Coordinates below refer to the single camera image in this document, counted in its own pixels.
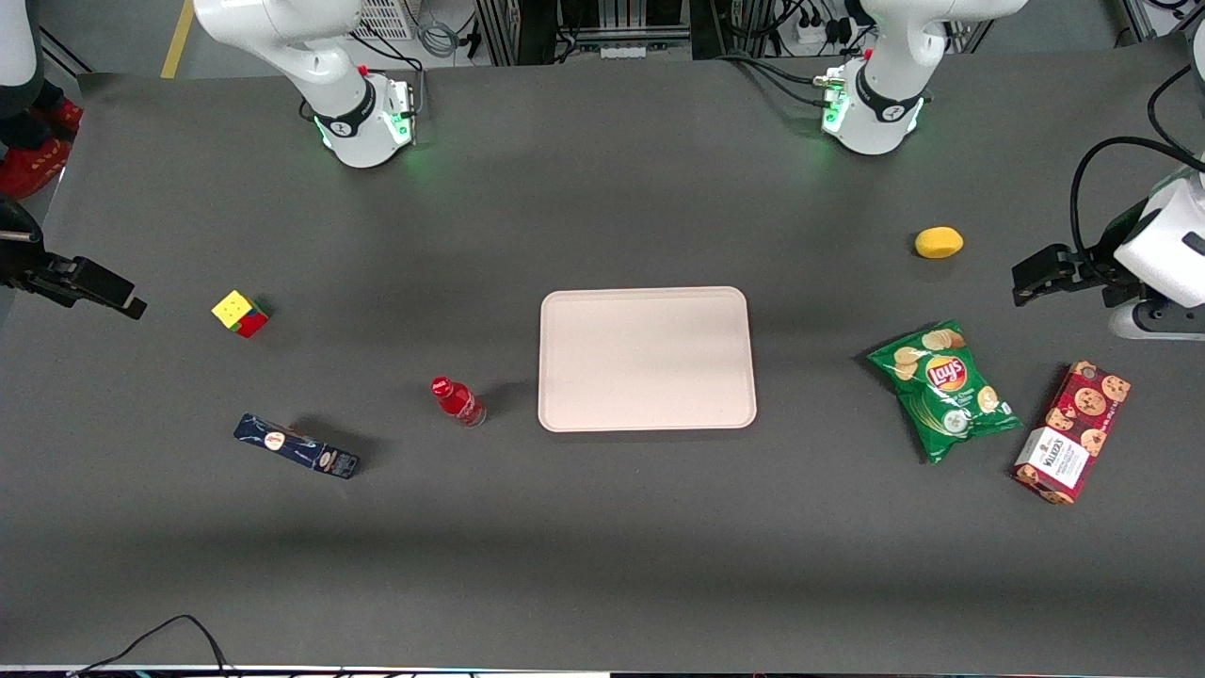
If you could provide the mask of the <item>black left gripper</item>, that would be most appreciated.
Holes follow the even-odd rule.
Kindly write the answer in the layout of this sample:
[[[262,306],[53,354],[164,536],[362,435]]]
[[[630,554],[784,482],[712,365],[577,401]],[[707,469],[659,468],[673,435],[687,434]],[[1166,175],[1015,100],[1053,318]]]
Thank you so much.
[[[1038,271],[1013,270],[1013,305],[1025,306],[1054,293],[1084,291],[1097,287],[1141,288],[1142,283],[1136,275],[1119,264],[1117,250],[1119,244],[1125,244],[1139,231],[1139,222],[1148,202],[1148,199],[1141,199],[1117,218],[1112,218],[1103,228],[1097,244],[1084,244],[1078,229],[1080,253],[1060,243],[1047,244],[1038,250]]]

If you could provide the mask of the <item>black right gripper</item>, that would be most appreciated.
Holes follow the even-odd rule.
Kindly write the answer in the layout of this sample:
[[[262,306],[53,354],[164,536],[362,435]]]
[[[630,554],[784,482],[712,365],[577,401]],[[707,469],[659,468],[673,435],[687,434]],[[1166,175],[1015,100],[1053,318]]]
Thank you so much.
[[[134,295],[135,287],[120,275],[86,257],[55,257],[43,244],[39,220],[18,202],[1,202],[1,283],[27,289],[30,276],[47,266],[42,295],[64,308],[90,301],[139,320],[148,303]]]

